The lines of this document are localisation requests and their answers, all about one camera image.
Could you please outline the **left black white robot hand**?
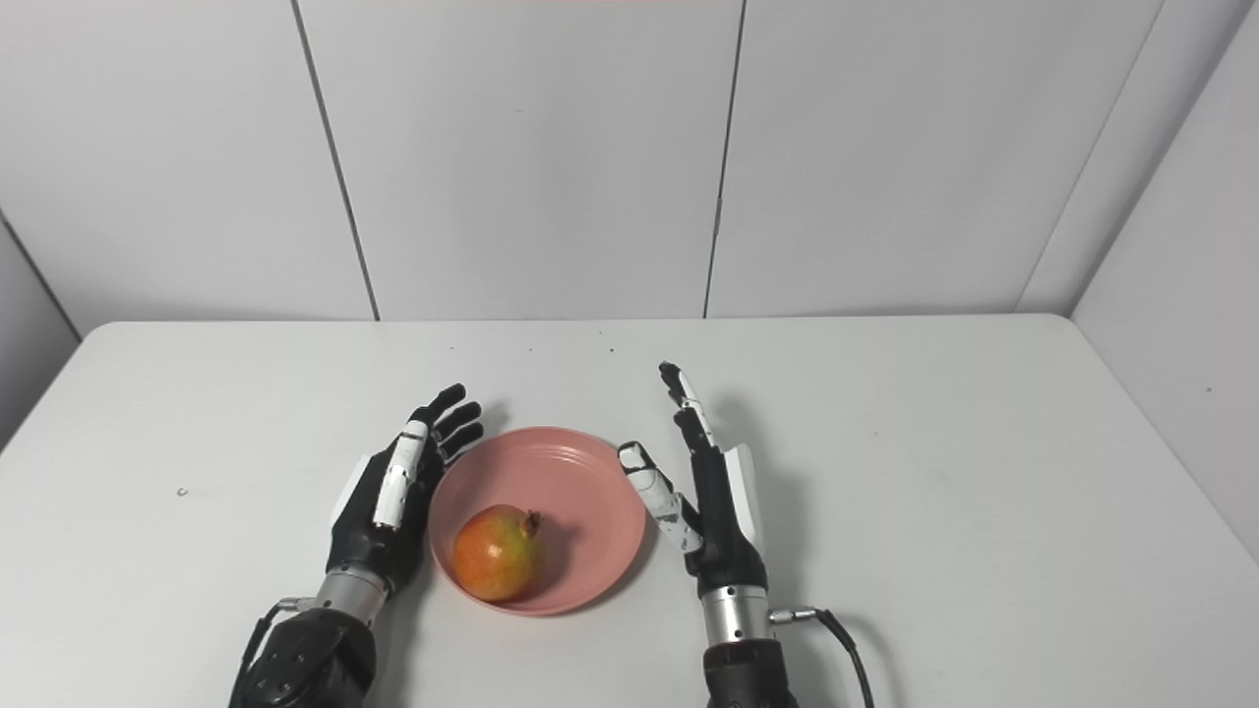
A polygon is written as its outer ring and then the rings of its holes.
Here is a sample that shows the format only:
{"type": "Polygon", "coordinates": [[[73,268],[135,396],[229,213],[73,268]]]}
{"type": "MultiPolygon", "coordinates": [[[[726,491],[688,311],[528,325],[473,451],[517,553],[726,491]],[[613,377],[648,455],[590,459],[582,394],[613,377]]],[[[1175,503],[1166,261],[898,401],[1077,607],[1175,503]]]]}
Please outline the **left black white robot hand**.
{"type": "Polygon", "coordinates": [[[421,545],[436,489],[460,454],[485,435],[481,416],[482,406],[467,398],[465,384],[454,383],[431,403],[414,409],[387,448],[361,459],[334,517],[327,569],[342,564],[369,569],[392,593],[409,586],[422,564],[421,545]],[[405,435],[415,432],[419,425],[424,430],[423,446],[413,443],[415,467],[405,488],[405,501],[397,513],[397,523],[381,525],[375,522],[381,484],[390,472],[397,443],[409,443],[405,435]]]}

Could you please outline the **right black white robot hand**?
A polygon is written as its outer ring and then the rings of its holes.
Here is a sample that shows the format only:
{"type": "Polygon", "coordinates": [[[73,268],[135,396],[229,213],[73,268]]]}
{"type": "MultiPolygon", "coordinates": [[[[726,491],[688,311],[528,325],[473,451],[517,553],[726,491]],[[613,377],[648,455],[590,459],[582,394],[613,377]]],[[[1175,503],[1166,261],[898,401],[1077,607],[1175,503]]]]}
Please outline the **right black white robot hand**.
{"type": "Polygon", "coordinates": [[[735,447],[721,448],[704,406],[680,367],[663,360],[658,373],[676,411],[674,423],[687,445],[695,499],[689,501],[638,441],[617,448],[618,462],[658,529],[679,545],[697,597],[747,586],[765,591],[759,509],[754,480],[735,447]]]}

